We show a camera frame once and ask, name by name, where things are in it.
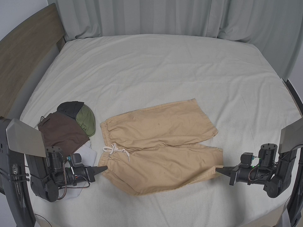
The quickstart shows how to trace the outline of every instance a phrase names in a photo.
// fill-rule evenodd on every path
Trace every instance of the brown folded shorts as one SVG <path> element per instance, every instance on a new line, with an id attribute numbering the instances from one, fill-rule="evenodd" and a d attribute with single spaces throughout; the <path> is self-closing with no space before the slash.
<path id="1" fill-rule="evenodd" d="M 199 144 L 218 130 L 195 99 L 117 115 L 101 129 L 106 152 L 98 166 L 107 165 L 103 175 L 131 195 L 205 181 L 223 165 L 222 149 Z"/>

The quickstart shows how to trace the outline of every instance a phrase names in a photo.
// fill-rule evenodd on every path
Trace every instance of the white drawstring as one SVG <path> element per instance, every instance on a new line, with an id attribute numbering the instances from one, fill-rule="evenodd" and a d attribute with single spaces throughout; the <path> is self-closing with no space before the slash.
<path id="1" fill-rule="evenodd" d="M 125 152 L 128 156 L 128 161 L 129 161 L 129 153 L 127 152 L 126 149 L 118 149 L 116 143 L 111 144 L 112 147 L 109 146 L 104 146 L 103 151 L 104 152 L 110 152 L 109 155 L 111 155 L 114 151 L 120 151 L 120 152 Z"/>

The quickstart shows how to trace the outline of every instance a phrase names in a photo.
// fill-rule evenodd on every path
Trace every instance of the brown garment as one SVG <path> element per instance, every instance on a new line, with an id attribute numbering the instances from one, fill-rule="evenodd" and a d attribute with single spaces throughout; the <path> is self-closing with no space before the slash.
<path id="1" fill-rule="evenodd" d="M 103 175 L 131 195 L 169 191 L 214 178 L 222 167 L 222 149 L 198 142 L 218 130 L 195 99 L 140 109 L 107 119 L 101 124 L 107 150 L 99 166 Z"/>
<path id="2" fill-rule="evenodd" d="M 63 150 L 64 159 L 74 153 L 89 138 L 76 120 L 62 113 L 49 114 L 38 124 L 44 146 L 58 146 Z"/>

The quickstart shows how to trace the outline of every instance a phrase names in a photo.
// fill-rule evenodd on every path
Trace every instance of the bed frame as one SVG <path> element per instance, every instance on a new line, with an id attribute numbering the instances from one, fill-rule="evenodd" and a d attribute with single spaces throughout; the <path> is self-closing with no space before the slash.
<path id="1" fill-rule="evenodd" d="M 65 44 L 55 3 L 0 41 L 0 116 L 20 118 L 32 92 Z"/>

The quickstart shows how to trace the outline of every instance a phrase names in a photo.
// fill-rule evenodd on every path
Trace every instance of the gray curtain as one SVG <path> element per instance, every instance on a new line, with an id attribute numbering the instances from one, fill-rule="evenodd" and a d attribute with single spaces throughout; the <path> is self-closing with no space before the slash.
<path id="1" fill-rule="evenodd" d="M 176 34 L 254 44 L 287 79 L 303 39 L 303 0 L 48 0 L 66 40 Z"/>

